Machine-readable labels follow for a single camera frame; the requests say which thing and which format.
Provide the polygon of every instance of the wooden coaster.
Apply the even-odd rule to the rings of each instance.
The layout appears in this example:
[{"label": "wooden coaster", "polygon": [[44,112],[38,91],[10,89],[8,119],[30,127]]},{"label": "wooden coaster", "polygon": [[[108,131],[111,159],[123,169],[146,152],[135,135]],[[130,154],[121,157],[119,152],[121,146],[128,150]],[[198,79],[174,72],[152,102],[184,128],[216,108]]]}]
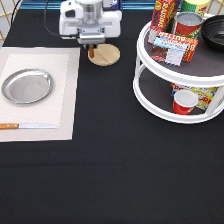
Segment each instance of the wooden coaster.
[{"label": "wooden coaster", "polygon": [[120,51],[117,47],[111,44],[99,44],[98,48],[94,49],[94,57],[89,57],[89,60],[96,65],[108,66],[116,63],[119,58]]}]

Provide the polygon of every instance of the white placemat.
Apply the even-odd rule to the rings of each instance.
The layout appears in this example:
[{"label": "white placemat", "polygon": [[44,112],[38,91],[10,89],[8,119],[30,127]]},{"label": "white placemat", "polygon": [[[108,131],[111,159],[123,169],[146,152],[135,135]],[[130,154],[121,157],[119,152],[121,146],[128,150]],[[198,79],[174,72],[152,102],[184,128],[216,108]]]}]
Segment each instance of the white placemat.
[{"label": "white placemat", "polygon": [[72,139],[79,48],[2,48],[0,86],[22,69],[43,69],[54,79],[52,92],[43,100],[16,105],[0,96],[0,123],[53,124],[57,129],[0,130],[0,141]]}]

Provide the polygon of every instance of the knife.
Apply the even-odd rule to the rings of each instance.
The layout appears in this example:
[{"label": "knife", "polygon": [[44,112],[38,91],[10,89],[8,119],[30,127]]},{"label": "knife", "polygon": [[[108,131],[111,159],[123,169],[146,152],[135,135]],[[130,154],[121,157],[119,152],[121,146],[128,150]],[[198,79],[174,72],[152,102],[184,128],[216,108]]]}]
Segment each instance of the knife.
[{"label": "knife", "polygon": [[50,124],[0,124],[0,129],[53,129],[57,126]]}]

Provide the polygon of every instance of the orange knife handle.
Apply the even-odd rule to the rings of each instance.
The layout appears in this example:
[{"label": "orange knife handle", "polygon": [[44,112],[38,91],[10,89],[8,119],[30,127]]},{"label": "orange knife handle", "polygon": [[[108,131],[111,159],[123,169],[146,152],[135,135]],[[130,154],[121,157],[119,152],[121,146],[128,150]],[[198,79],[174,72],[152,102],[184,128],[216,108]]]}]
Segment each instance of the orange knife handle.
[{"label": "orange knife handle", "polygon": [[19,124],[0,124],[0,129],[18,129]]},{"label": "orange knife handle", "polygon": [[94,47],[89,45],[89,57],[94,58]]}]

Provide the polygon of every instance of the black bowl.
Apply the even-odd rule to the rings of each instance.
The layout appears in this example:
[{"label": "black bowl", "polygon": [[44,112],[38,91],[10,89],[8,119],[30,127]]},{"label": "black bowl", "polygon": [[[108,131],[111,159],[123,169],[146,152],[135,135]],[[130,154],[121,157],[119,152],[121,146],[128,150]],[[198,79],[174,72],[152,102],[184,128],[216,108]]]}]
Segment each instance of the black bowl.
[{"label": "black bowl", "polygon": [[224,15],[206,19],[202,24],[201,34],[209,47],[224,52]]}]

